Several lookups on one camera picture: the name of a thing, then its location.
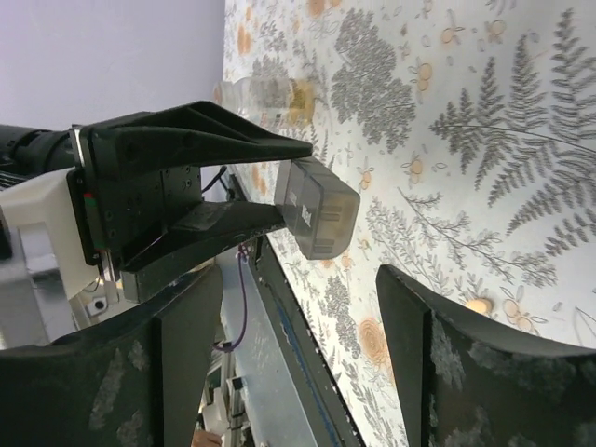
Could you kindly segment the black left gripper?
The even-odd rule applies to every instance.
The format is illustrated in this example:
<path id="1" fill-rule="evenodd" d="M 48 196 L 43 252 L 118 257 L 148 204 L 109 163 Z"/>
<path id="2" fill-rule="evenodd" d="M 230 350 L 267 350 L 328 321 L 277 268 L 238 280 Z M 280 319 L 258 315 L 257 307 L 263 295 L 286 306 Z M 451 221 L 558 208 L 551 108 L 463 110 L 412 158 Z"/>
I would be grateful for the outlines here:
<path id="1" fill-rule="evenodd" d="M 273 205 L 199 203 L 200 167 L 313 154 L 308 142 L 205 101 L 74 128 L 71 141 L 68 183 L 85 259 L 110 256 L 123 275 L 180 275 L 285 226 Z"/>

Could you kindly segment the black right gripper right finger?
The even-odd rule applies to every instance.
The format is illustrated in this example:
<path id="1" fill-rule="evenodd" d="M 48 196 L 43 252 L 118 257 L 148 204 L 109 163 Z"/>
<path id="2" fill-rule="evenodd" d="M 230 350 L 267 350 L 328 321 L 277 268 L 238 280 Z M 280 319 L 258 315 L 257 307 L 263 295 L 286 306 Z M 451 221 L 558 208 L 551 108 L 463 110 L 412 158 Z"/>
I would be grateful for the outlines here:
<path id="1" fill-rule="evenodd" d="M 514 330 L 384 264 L 376 288 L 412 446 L 591 446 L 595 353 Z"/>

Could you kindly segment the grey weekly pill organizer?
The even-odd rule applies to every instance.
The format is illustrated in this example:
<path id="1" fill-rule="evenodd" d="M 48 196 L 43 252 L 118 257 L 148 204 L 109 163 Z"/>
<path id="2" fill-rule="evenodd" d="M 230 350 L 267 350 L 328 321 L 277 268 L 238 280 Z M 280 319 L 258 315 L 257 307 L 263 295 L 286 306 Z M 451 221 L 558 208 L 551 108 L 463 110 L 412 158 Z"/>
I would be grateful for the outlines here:
<path id="1" fill-rule="evenodd" d="M 306 259 L 330 260 L 350 245 L 359 193 L 316 158 L 280 163 L 274 203 Z"/>

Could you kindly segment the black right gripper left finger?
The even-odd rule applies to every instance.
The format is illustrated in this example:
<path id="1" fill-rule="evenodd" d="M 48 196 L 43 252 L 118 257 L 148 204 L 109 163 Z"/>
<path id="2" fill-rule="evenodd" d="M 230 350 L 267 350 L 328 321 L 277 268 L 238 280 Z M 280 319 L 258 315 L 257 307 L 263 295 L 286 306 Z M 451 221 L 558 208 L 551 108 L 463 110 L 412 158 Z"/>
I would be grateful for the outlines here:
<path id="1" fill-rule="evenodd" d="M 1 354 L 5 446 L 188 446 L 223 298 L 221 269 L 50 345 Z"/>

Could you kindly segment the clear pill bottle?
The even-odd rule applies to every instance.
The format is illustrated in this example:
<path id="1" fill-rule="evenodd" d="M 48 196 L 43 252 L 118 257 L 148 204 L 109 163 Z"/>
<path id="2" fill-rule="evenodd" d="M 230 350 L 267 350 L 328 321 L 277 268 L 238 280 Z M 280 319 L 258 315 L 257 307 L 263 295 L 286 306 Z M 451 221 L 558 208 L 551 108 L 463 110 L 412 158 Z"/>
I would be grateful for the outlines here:
<path id="1" fill-rule="evenodd" d="M 304 128 L 315 113 L 316 88 L 301 78 L 249 76 L 221 81 L 214 102 L 267 129 Z"/>

